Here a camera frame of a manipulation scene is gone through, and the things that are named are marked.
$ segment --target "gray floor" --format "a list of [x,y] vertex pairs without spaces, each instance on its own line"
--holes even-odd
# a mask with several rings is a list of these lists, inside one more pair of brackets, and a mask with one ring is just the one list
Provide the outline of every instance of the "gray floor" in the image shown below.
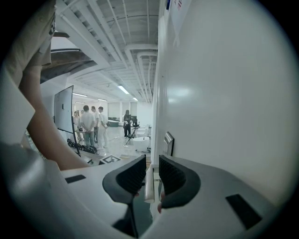
[[128,138],[124,137],[124,130],[122,127],[108,127],[107,134],[108,148],[99,150],[97,152],[98,155],[92,155],[90,153],[81,151],[81,157],[84,159],[84,161],[87,162],[92,159],[94,161],[94,165],[96,166],[98,165],[100,159],[103,159],[109,155],[114,155],[121,159],[131,159],[137,158],[141,155],[146,155],[147,164],[150,163],[150,152],[135,151],[132,139],[127,144],[127,147],[124,146],[127,143]]
[[121,155],[150,156],[150,153],[136,152],[133,147],[132,139],[127,144],[127,147],[124,147],[124,145],[128,141],[128,138],[124,137],[124,130],[122,127],[109,127],[107,129],[107,133],[108,133],[108,140],[109,140],[108,148],[103,149],[99,152],[101,156],[105,156],[105,155],[114,155],[116,157],[121,157]]
[[[122,127],[109,127],[108,129],[108,148],[101,150],[99,155],[93,155],[84,151],[81,151],[81,157],[86,162],[92,159],[94,161],[93,166],[98,166],[100,159],[109,155],[114,155],[123,160],[131,159],[132,157],[138,157],[140,155],[147,156],[147,166],[150,164],[150,153],[136,152],[134,150],[132,140],[127,144],[128,147],[124,147],[124,144],[128,141],[128,138],[124,137],[124,131]],[[133,200],[133,211],[135,217],[136,228],[139,236],[141,236],[152,224],[152,215],[150,213],[150,204],[144,201],[144,186],[139,192],[139,196]]]

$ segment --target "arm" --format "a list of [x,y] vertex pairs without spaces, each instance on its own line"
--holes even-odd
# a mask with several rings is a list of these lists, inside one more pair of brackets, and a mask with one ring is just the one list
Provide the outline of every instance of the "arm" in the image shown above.
[[54,160],[60,170],[88,167],[89,165],[81,161],[64,142],[42,103],[41,68],[41,66],[26,68],[20,84],[21,92],[36,111],[27,128],[30,136],[38,150],[47,159]]

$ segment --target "ceiling beam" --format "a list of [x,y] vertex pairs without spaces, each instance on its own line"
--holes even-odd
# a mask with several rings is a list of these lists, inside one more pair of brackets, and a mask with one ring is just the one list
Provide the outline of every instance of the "ceiling beam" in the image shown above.
[[105,33],[103,32],[102,28],[98,25],[95,18],[93,17],[92,13],[88,10],[87,6],[83,2],[79,2],[76,5],[77,9],[81,12],[81,14],[84,16],[84,18],[88,21],[90,26],[93,28],[95,33],[98,35],[100,40],[103,42],[103,44],[107,47],[111,55],[116,61],[120,61],[120,57],[116,53],[114,47],[106,37]]
[[125,65],[126,68],[128,68],[128,65],[127,65],[127,62],[126,62],[126,59],[123,57],[123,54],[116,42],[116,39],[114,37],[114,35],[112,34],[111,32],[111,29],[98,5],[98,3],[95,1],[95,0],[87,0],[90,7],[92,8],[92,10],[94,11],[96,17],[98,18],[98,20],[100,21],[100,23],[102,24],[102,27],[105,31],[105,33],[108,35],[111,43],[113,44],[113,46],[115,47],[115,50],[117,51],[118,55],[120,56],[121,58],[121,61],[123,62],[123,64]]
[[87,30],[78,17],[68,8],[60,16],[60,12],[67,5],[62,0],[56,1],[57,6],[57,29],[67,33],[72,43],[79,47],[88,57],[94,60],[99,66],[109,67],[108,55],[93,35]]

